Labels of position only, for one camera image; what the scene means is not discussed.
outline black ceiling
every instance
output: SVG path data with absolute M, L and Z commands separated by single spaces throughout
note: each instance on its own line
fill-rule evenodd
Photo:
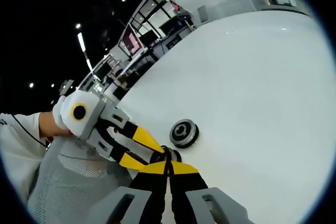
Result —
M 62 82 L 73 79 L 78 85 L 89 71 L 75 24 L 82 23 L 87 54 L 95 65 L 105 48 L 116 44 L 122 23 L 128 22 L 141 1 L 4 0 L 0 110 L 25 114 L 50 110 Z

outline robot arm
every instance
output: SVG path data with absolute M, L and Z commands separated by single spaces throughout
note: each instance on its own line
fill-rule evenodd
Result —
M 66 97 L 60 108 L 63 124 L 77 137 L 91 145 L 101 156 L 115 160 L 121 166 L 140 170 L 148 163 L 128 148 L 119 144 L 108 133 L 108 127 L 136 143 L 155 152 L 164 153 L 163 148 L 142 127 L 111 103 L 104 103 L 95 94 L 76 91 Z

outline monitor screen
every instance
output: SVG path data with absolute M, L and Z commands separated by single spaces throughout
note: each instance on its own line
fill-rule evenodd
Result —
M 135 31 L 129 24 L 125 29 L 124 35 L 122 36 L 122 42 L 124 43 L 131 56 L 144 49 L 143 45 L 135 34 Z
M 158 39 L 157 35 L 153 30 L 148 31 L 144 35 L 140 37 L 141 42 L 146 46 L 150 47 L 151 44 L 153 44 Z

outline round metal disc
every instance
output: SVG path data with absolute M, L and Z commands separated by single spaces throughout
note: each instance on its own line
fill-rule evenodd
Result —
M 183 119 L 172 127 L 169 137 L 176 147 L 187 148 L 196 141 L 198 135 L 197 125 L 189 119 Z

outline white shirt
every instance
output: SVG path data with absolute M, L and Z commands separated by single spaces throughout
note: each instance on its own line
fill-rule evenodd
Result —
M 15 116 L 36 139 L 39 137 L 39 113 Z M 12 115 L 0 114 L 0 153 L 9 180 L 26 204 L 29 189 L 45 154 L 45 147 L 37 143 L 15 121 Z

